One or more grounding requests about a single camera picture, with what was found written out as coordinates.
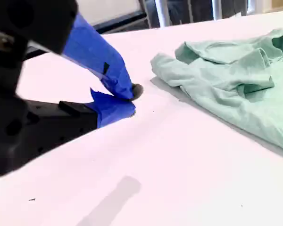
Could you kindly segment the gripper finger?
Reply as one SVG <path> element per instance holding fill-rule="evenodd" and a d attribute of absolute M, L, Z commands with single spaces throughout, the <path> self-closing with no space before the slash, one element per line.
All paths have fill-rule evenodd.
<path fill-rule="evenodd" d="M 19 125 L 18 163 L 24 165 L 46 152 L 135 113 L 126 99 L 91 90 L 93 101 L 47 103 L 27 100 Z"/>
<path fill-rule="evenodd" d="M 81 14 L 77 14 L 62 56 L 89 70 L 118 98 L 136 100 L 143 92 L 131 81 L 125 62 Z"/>

